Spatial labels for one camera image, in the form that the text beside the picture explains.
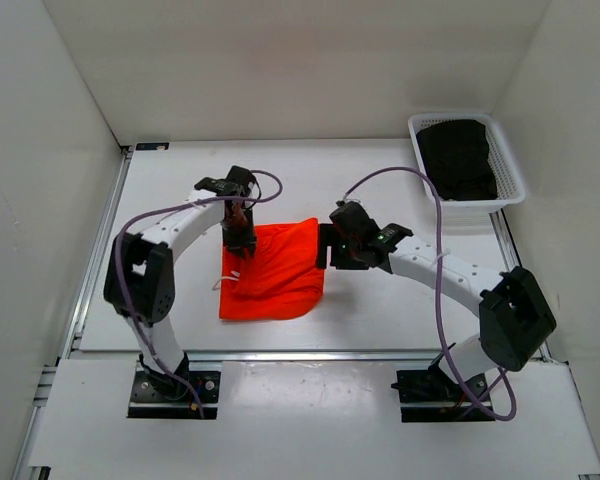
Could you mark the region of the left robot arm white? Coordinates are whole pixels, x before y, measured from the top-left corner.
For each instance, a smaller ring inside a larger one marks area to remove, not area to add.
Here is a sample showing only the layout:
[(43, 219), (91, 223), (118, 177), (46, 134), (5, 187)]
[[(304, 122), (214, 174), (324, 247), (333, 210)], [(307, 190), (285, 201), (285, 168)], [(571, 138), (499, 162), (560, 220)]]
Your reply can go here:
[(140, 347), (148, 382), (170, 401), (199, 399), (189, 359), (176, 340), (169, 313), (176, 297), (175, 263), (201, 236), (222, 227), (224, 250), (253, 257), (253, 205), (261, 199), (253, 170), (233, 166), (224, 178), (198, 181), (181, 206), (146, 212), (114, 238), (103, 297), (123, 317)]

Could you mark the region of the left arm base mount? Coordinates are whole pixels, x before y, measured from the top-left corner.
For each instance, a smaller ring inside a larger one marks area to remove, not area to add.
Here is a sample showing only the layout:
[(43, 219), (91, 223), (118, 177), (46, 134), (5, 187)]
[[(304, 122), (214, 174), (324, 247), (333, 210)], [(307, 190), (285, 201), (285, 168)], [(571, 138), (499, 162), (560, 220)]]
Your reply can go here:
[(196, 392), (168, 375), (153, 372), (136, 362), (129, 394), (127, 417), (130, 419), (216, 420), (218, 415), (221, 372), (191, 364), (181, 365), (176, 373)]

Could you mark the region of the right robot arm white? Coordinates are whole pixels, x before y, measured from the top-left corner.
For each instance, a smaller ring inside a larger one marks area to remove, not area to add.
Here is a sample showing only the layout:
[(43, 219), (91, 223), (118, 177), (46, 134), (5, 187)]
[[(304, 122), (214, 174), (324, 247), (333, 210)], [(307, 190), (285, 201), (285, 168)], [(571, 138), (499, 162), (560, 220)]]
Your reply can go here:
[(433, 289), (472, 313), (478, 331), (442, 353), (431, 366), (429, 387), (450, 400), (466, 381), (500, 368), (520, 371), (555, 331), (557, 321), (535, 278), (516, 266), (498, 272), (443, 254), (410, 229), (378, 224), (358, 203), (342, 202), (318, 227), (316, 266), (377, 268)]

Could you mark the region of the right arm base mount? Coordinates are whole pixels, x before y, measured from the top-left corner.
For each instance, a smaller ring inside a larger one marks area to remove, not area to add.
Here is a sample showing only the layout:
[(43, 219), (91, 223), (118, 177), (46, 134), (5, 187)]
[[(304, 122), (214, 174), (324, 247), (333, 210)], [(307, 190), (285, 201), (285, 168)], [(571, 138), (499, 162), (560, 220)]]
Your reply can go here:
[(398, 363), (391, 388), (397, 392), (401, 422), (427, 423), (481, 423), (494, 418), (477, 407), (450, 377), (439, 368), (442, 353), (432, 363)]

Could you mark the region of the orange shorts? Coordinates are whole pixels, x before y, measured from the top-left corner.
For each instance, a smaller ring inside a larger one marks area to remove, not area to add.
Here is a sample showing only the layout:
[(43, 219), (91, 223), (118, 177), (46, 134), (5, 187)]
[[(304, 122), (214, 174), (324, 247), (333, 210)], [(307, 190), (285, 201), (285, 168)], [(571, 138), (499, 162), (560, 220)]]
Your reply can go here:
[(316, 267), (318, 220), (258, 225), (255, 233), (252, 257), (222, 251), (219, 318), (241, 322), (306, 315), (324, 292), (325, 271)]

